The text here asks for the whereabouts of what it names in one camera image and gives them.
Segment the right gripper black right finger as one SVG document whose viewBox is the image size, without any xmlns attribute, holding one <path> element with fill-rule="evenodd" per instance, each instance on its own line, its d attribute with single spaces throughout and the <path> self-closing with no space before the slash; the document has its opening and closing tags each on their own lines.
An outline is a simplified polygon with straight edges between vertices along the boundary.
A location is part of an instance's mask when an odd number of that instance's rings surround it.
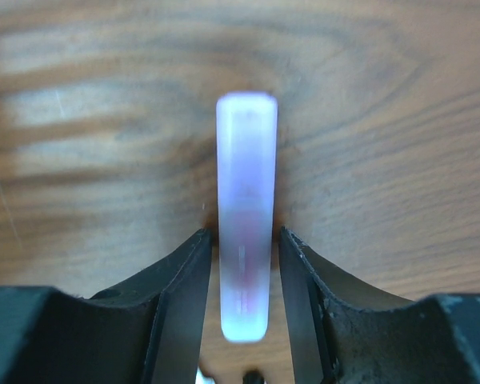
<svg viewBox="0 0 480 384">
<path fill-rule="evenodd" d="M 298 383 L 480 383 L 480 293 L 411 301 L 282 228 L 282 296 Z"/>
</svg>

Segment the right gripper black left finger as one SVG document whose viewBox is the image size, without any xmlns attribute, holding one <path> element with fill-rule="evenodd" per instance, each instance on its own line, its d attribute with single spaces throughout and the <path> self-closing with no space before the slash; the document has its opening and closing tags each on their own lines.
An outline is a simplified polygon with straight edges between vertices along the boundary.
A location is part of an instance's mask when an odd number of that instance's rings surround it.
<svg viewBox="0 0 480 384">
<path fill-rule="evenodd" d="M 0 383 L 194 382 L 211 255 L 199 230 L 91 298 L 0 286 Z"/>
</svg>

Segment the pink purple highlighter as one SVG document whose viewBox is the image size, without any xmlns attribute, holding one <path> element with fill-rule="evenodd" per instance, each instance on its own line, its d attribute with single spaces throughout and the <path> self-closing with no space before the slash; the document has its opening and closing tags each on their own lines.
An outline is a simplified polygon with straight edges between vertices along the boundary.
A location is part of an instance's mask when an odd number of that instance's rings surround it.
<svg viewBox="0 0 480 384">
<path fill-rule="evenodd" d="M 235 91 L 216 105 L 220 318 L 228 342 L 268 328 L 278 102 Z"/>
</svg>

